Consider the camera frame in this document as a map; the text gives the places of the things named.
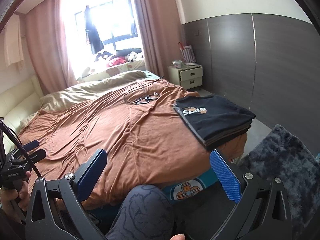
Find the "person's left hand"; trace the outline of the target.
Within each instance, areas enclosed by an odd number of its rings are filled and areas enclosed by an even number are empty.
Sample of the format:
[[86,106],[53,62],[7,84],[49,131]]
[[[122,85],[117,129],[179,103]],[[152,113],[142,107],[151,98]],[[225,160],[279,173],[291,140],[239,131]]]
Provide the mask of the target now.
[[7,189],[5,187],[1,188],[2,210],[7,215],[13,217],[16,213],[14,208],[12,207],[11,201],[13,200],[15,202],[15,199],[17,198],[20,198],[20,201],[18,202],[18,207],[23,211],[26,211],[30,200],[30,194],[28,190],[28,183],[25,180],[22,181],[22,187],[20,191],[17,191],[16,189]]

